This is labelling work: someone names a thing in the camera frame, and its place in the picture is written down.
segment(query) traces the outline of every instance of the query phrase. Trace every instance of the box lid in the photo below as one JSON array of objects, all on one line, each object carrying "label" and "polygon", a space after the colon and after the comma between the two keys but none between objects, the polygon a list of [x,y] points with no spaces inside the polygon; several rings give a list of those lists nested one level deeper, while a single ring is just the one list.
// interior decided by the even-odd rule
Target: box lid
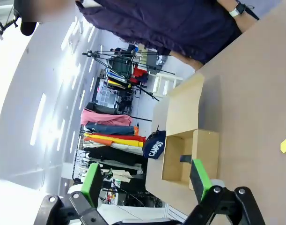
[{"label": "box lid", "polygon": [[198,108],[204,77],[200,73],[169,92],[166,135],[198,129]]}]

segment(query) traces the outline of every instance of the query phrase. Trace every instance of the black cap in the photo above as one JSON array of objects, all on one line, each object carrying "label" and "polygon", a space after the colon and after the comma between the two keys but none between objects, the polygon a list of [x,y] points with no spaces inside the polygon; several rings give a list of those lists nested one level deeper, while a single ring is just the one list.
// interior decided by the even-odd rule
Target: black cap
[{"label": "black cap", "polygon": [[30,36],[36,29],[37,23],[34,22],[32,15],[32,0],[14,0],[14,10],[21,17],[21,33]]}]

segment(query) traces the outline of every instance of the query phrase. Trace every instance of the table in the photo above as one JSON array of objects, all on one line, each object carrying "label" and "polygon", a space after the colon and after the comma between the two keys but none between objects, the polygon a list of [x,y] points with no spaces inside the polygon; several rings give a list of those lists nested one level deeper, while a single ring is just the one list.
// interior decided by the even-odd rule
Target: table
[{"label": "table", "polygon": [[[249,187],[266,224],[286,224],[286,0],[198,73],[199,127],[220,133],[218,179]],[[153,131],[165,128],[168,104],[156,106]],[[161,180],[162,158],[148,160],[146,188],[188,215],[196,198]]]}]

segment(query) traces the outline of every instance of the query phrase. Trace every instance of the cardboard box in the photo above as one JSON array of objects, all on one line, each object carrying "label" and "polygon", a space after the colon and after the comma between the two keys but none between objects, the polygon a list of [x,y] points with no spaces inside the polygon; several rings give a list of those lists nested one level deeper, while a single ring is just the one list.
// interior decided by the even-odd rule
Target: cardboard box
[{"label": "cardboard box", "polygon": [[218,170],[219,134],[198,129],[199,100],[204,77],[199,74],[169,93],[162,180],[192,188],[191,164],[180,163],[181,155],[192,155],[202,161],[209,177]]}]

